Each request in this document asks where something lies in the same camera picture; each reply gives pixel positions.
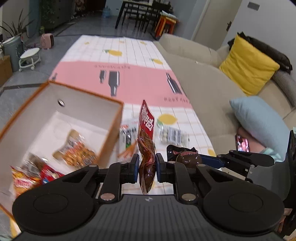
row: pink heater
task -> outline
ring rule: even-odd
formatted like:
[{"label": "pink heater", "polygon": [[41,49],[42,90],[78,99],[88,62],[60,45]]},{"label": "pink heater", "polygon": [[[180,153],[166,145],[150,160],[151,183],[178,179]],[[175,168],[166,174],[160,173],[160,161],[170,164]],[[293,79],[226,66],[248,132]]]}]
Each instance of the pink heater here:
[{"label": "pink heater", "polygon": [[42,34],[40,37],[40,45],[43,49],[50,49],[54,46],[54,36],[52,34]]}]

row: yellow pillow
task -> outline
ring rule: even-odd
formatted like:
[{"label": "yellow pillow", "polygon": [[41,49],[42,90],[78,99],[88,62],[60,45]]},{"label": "yellow pillow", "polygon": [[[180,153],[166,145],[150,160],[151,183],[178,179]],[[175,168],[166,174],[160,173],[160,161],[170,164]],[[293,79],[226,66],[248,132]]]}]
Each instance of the yellow pillow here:
[{"label": "yellow pillow", "polygon": [[247,95],[257,95],[279,69],[279,64],[236,35],[226,60],[219,69]]}]

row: metal grommet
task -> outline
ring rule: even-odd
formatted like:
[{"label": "metal grommet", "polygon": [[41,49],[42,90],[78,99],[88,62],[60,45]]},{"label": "metal grommet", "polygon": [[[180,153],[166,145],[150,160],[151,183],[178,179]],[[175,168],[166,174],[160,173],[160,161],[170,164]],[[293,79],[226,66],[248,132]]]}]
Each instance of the metal grommet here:
[{"label": "metal grommet", "polygon": [[61,99],[58,99],[57,102],[61,107],[65,107],[65,103]]},{"label": "metal grommet", "polygon": [[115,195],[112,193],[104,193],[101,195],[101,199],[103,199],[104,201],[111,201],[115,198]]},{"label": "metal grommet", "polygon": [[196,199],[196,196],[192,193],[185,193],[181,196],[182,199],[184,199],[185,201],[193,201]]}]

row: box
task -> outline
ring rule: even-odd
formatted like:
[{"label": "box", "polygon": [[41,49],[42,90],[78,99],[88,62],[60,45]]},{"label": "box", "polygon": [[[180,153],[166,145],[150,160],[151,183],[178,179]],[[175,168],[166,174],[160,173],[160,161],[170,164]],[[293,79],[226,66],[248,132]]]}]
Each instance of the box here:
[{"label": "box", "polygon": [[55,82],[44,83],[15,113],[0,133],[0,206],[12,217],[11,167],[21,166],[31,152],[49,160],[56,171],[74,171],[52,157],[74,129],[106,167],[118,139],[123,103]]},{"label": "box", "polygon": [[0,87],[12,76],[10,56],[4,56],[4,60],[0,59]]}]

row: floor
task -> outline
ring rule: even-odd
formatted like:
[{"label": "floor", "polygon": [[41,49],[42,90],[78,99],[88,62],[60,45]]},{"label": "floor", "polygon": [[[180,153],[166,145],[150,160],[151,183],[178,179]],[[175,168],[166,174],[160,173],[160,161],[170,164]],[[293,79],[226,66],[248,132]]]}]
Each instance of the floor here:
[{"label": "floor", "polygon": [[[0,88],[0,129],[11,118],[23,102],[45,82],[52,70],[64,56],[70,46],[83,34],[99,35],[104,37],[131,37],[144,40],[154,40],[148,30],[143,33],[135,28],[133,20],[121,22],[115,29],[117,17],[102,18],[100,15],[89,15],[74,19],[72,23],[58,27],[54,32],[54,47],[49,50],[40,50],[41,62],[36,64],[35,70],[30,68],[22,72],[14,72],[13,76]],[[39,38],[30,39],[27,45],[36,43]],[[0,234],[9,234],[9,219],[0,211]]]}]

